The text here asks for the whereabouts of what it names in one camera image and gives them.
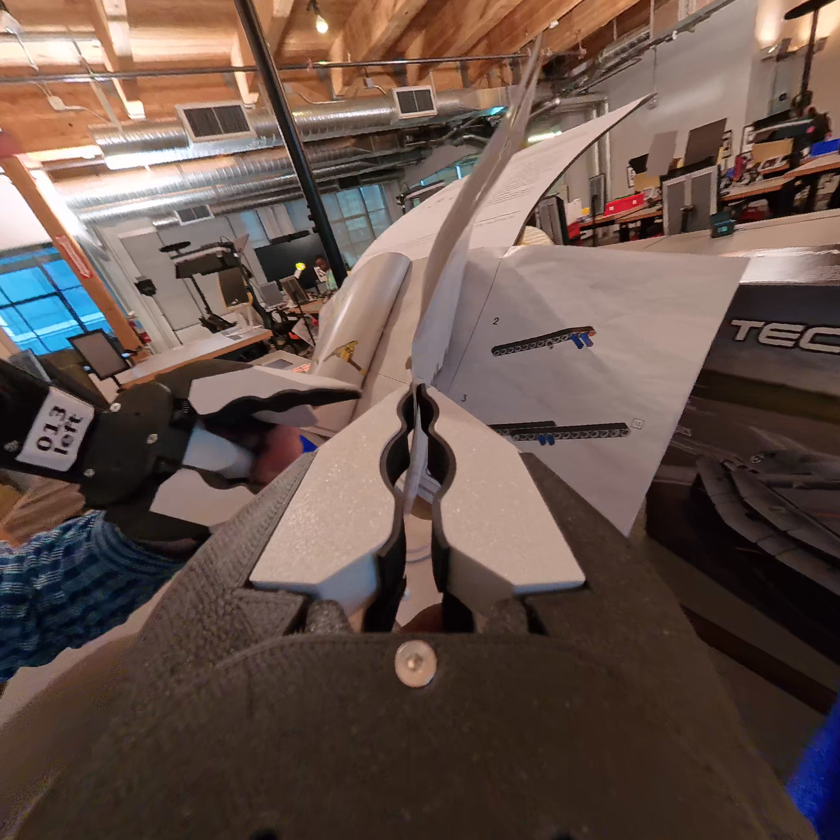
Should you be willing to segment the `large black screen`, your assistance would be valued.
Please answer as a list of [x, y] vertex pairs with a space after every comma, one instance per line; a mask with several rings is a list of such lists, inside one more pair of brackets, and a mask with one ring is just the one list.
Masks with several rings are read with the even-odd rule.
[[318, 257], [327, 258], [321, 239], [317, 234], [304, 234], [282, 242], [272, 241], [269, 245], [255, 248], [255, 255], [267, 281], [279, 281], [291, 277], [304, 265], [299, 276], [301, 285], [314, 288], [319, 280], [316, 274]]

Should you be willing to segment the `black floor lamp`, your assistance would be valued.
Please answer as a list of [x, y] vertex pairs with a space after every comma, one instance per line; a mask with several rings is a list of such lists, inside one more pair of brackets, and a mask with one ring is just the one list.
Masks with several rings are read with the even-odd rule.
[[792, 32], [804, 63], [791, 99], [793, 112], [803, 114], [809, 106], [839, 114], [839, 2], [794, 2], [784, 14], [784, 26]]

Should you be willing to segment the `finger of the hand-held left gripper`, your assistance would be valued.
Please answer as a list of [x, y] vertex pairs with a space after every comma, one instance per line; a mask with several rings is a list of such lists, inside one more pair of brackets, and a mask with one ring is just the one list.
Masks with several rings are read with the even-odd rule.
[[360, 397], [359, 387], [329, 377], [247, 365], [196, 378], [186, 399], [205, 423], [233, 428], [248, 420], [312, 427], [315, 408]]
[[254, 457], [203, 427], [192, 431], [181, 467], [156, 491], [150, 512], [203, 527], [218, 527], [247, 505]]

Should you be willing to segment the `dark flat monitor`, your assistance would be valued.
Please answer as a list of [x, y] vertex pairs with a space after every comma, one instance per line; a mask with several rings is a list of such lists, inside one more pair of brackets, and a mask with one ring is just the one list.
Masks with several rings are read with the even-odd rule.
[[726, 125], [726, 119], [720, 119], [692, 129], [688, 134], [683, 167], [717, 162]]

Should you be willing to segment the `person's left forearm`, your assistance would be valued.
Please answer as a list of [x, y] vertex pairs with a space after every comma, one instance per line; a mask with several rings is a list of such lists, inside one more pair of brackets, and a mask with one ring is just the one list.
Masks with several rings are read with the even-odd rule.
[[1, 546], [1, 682], [127, 621], [203, 545], [136, 541], [89, 512]]

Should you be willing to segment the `white instruction booklet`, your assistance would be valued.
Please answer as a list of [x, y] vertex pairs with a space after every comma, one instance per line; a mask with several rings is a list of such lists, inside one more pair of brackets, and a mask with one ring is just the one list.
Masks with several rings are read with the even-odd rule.
[[640, 98], [528, 148], [539, 46], [471, 173], [363, 252], [318, 317], [312, 374], [356, 385], [332, 436], [432, 385], [630, 533], [746, 259], [517, 245], [538, 201]]

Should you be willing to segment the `wooden desk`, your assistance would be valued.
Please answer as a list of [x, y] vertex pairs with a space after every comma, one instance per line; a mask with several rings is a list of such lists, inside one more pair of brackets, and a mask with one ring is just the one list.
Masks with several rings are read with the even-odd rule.
[[640, 207], [635, 208], [631, 211], [614, 214], [614, 215], [600, 215], [595, 217], [587, 217], [582, 219], [579, 222], [580, 228], [592, 228], [592, 227], [604, 227], [604, 226], [612, 226], [612, 225], [628, 225], [634, 224], [636, 222], [641, 222], [648, 218], [661, 218], [663, 216], [664, 209], [662, 204], [658, 204], [651, 207]]
[[208, 338], [199, 339], [171, 350], [155, 353], [142, 360], [128, 371], [116, 375], [121, 388], [143, 384], [195, 361], [207, 361], [241, 351], [252, 344], [265, 342], [273, 333], [261, 327], [235, 329], [219, 332]]

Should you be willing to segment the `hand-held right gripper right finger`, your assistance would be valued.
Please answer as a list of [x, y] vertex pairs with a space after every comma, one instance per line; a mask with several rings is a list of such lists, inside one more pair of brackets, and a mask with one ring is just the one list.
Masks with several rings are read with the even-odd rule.
[[437, 588], [459, 601], [573, 590], [585, 574], [520, 452], [433, 387], [423, 388]]

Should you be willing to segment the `black lego box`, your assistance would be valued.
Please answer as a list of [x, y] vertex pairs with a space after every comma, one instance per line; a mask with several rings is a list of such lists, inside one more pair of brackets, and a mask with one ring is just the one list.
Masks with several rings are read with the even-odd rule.
[[645, 536], [700, 639], [824, 715], [838, 693], [838, 244], [742, 255]]

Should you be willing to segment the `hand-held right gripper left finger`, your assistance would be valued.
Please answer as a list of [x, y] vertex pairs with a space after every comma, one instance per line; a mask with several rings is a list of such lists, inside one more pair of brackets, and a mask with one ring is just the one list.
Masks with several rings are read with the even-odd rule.
[[250, 573], [256, 589], [345, 611], [398, 610], [406, 589], [401, 481], [414, 418], [407, 387], [318, 449]]

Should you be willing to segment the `grey cabinet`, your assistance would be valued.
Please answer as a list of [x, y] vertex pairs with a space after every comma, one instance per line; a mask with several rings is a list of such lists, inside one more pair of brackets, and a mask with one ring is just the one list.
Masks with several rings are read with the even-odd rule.
[[660, 182], [664, 236], [711, 229], [718, 212], [719, 166], [693, 164], [663, 176]]

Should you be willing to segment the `black tablet on stand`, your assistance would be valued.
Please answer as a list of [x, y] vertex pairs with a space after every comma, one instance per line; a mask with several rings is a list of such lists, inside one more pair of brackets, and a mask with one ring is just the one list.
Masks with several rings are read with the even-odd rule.
[[102, 329], [71, 336], [68, 341], [79, 353], [84, 366], [100, 380], [114, 380], [117, 375], [130, 370], [126, 351]]

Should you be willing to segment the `black steel column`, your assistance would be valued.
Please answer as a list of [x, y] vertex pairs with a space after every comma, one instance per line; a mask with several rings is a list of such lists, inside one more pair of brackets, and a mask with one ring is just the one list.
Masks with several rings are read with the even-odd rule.
[[334, 237], [329, 216], [322, 202], [322, 196], [314, 179], [312, 169], [298, 134], [289, 103], [282, 87], [277, 68], [270, 53], [265, 32], [259, 21], [256, 6], [252, 1], [234, 1], [239, 21], [243, 27], [255, 67], [274, 113], [281, 137], [287, 149], [292, 168], [297, 176], [310, 215], [321, 238], [325, 257], [329, 262], [334, 279], [341, 287], [348, 272], [343, 255]]

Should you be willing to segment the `person's left hand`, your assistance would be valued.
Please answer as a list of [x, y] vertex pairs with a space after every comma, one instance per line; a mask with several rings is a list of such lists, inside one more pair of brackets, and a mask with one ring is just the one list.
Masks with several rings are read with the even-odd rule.
[[88, 511], [78, 486], [33, 477], [19, 490], [1, 484], [1, 541], [17, 547]]

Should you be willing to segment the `large blue plastic bin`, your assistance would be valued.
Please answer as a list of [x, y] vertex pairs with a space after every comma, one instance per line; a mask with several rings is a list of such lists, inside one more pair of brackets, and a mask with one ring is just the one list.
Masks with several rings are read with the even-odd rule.
[[786, 791], [819, 838], [839, 838], [838, 701], [804, 750]]

